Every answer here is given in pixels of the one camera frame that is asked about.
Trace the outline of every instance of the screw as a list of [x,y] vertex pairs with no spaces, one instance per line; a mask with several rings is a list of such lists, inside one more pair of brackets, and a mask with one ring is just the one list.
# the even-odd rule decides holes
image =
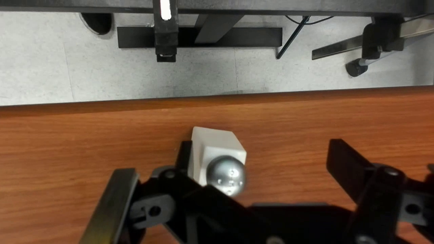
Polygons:
[[265,244],[284,244],[284,241],[277,236],[269,236]]
[[356,236],[355,243],[356,244],[376,244],[376,241],[372,237],[364,236],[364,235]]
[[172,179],[172,178],[174,178],[174,172],[173,171],[165,171],[163,176],[168,178],[168,179]]
[[389,174],[390,176],[398,176],[398,171],[395,171],[394,168],[385,167],[383,171],[385,171],[386,174]]

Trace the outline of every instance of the silver sphere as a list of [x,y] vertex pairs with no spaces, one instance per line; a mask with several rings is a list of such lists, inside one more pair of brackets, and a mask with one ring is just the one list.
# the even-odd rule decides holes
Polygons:
[[226,195],[238,195],[245,186],[243,166],[231,156],[215,157],[207,166],[205,182]]

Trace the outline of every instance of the cable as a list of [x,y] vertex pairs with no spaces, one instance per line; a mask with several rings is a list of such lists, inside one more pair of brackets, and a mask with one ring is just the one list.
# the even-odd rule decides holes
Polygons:
[[275,58],[280,60],[280,57],[284,54],[285,49],[292,44],[292,41],[296,38],[300,29],[309,22],[309,16],[302,16],[302,20],[299,25],[296,25],[296,29],[292,31],[292,34],[288,37],[288,39],[284,42],[283,48],[276,53]]
[[[294,20],[292,18],[290,18],[290,16],[287,16],[287,15],[284,15],[284,18],[285,18],[287,20],[295,23],[295,25],[300,25],[300,22],[296,22],[296,20]],[[307,23],[304,23],[304,26],[317,25],[317,23],[325,22],[325,20],[332,19],[332,18],[333,18],[333,16],[328,16],[328,18],[323,18],[323,19],[319,19],[319,20],[315,20],[315,22],[307,22]]]

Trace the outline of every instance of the white block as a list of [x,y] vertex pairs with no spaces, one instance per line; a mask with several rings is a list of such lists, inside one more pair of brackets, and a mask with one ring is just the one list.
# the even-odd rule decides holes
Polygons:
[[231,132],[195,126],[191,141],[188,176],[200,186],[205,186],[208,163],[219,156],[231,156],[245,164],[246,152]]

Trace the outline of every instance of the wood grain surface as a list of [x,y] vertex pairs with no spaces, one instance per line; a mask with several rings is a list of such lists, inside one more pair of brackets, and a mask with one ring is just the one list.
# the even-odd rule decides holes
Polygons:
[[[192,126],[235,133],[252,202],[353,208],[325,171],[329,138],[422,179],[434,90],[394,88],[0,109],[0,243],[77,243],[115,168],[142,180],[172,164]],[[427,243],[408,225],[399,236]],[[144,243],[172,243],[162,228]]]

